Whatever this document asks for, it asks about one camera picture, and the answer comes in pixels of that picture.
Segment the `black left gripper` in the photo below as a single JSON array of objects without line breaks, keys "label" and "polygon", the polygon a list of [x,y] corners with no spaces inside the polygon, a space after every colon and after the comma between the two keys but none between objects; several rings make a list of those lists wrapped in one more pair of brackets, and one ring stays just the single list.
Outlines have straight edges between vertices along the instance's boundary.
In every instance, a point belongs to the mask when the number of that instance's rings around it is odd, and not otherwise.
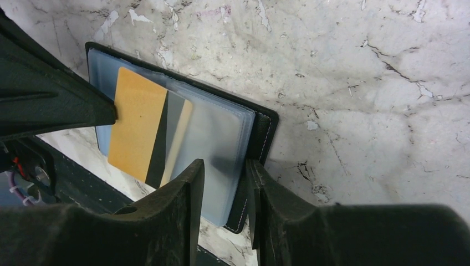
[{"label": "black left gripper", "polygon": [[53,157],[28,136],[115,121],[105,94],[1,11],[1,172],[22,205],[57,203]]}]

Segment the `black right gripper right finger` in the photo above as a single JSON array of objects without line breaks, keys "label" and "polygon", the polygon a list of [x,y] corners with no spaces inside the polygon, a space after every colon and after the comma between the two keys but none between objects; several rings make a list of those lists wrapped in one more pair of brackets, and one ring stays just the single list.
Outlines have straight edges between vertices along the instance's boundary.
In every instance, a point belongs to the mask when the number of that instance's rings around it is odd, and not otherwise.
[{"label": "black right gripper right finger", "polygon": [[438,204],[314,206],[246,162],[259,265],[468,265],[469,226]]}]

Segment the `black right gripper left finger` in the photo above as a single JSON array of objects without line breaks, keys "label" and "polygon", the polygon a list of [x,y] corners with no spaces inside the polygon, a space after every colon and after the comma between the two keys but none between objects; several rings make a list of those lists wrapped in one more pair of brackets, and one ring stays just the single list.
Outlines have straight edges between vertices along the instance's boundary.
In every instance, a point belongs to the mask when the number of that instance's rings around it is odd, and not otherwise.
[{"label": "black right gripper left finger", "polygon": [[2,265],[195,265],[202,159],[113,214],[75,204],[1,209]]}]

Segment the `black leather card holder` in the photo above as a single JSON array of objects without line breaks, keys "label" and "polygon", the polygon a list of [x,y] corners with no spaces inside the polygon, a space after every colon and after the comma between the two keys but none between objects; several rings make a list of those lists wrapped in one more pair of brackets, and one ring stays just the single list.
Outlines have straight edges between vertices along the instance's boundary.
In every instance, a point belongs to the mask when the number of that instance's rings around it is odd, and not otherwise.
[{"label": "black leather card holder", "polygon": [[85,45],[90,83],[113,99],[121,67],[181,95],[192,114],[173,171],[178,175],[194,159],[205,162],[201,215],[232,233],[242,231],[247,207],[247,159],[265,163],[279,115],[211,84],[164,69],[96,42]]}]

